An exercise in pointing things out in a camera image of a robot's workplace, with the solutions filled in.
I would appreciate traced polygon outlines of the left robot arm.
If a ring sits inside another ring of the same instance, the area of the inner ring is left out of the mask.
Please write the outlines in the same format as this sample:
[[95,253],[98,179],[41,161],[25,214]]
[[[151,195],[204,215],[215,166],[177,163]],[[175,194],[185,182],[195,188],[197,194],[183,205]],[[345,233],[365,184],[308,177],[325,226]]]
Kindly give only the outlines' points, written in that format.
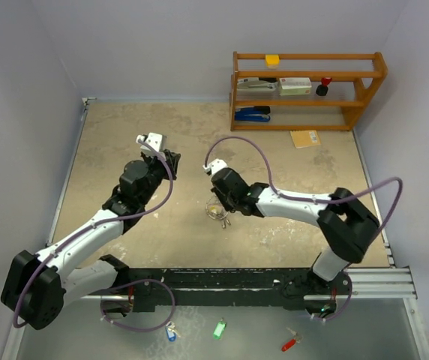
[[120,294],[131,285],[129,267],[114,256],[102,256],[85,268],[79,265],[149,214],[146,205],[163,180],[176,180],[180,159],[165,149],[132,160],[87,223],[49,247],[36,253],[23,250],[13,258],[1,303],[13,311],[14,328],[43,329],[73,301],[100,290]]

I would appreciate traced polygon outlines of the large metal keyring with clips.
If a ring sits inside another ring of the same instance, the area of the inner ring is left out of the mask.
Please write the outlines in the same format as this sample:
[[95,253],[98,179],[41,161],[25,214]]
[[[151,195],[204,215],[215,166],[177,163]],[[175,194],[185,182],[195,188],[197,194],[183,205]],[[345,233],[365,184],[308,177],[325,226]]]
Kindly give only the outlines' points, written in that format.
[[212,195],[206,202],[205,212],[212,220],[219,221],[223,229],[232,225],[227,210],[215,195]]

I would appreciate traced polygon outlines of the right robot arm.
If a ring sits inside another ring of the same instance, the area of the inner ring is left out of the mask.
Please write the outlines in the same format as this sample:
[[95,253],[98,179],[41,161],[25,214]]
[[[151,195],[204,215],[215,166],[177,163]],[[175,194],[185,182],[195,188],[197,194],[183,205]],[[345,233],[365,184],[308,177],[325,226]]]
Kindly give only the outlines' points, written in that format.
[[377,237],[380,222],[358,199],[337,203],[352,196],[339,187],[333,193],[315,194],[301,201],[302,193],[276,194],[268,184],[247,184],[228,166],[205,169],[211,191],[228,212],[258,218],[286,218],[310,224],[321,230],[328,247],[316,258],[308,285],[315,293],[326,293],[335,277],[352,263],[360,263]]

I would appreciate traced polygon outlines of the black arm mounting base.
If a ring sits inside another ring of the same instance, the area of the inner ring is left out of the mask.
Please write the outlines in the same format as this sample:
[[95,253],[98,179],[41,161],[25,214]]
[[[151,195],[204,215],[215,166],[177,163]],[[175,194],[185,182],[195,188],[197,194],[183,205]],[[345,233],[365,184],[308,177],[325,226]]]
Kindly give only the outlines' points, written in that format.
[[133,311],[157,306],[276,307],[288,311],[320,310],[334,296],[350,294],[351,279],[339,273],[320,280],[310,268],[124,268],[107,289],[95,292],[126,296],[132,287]]

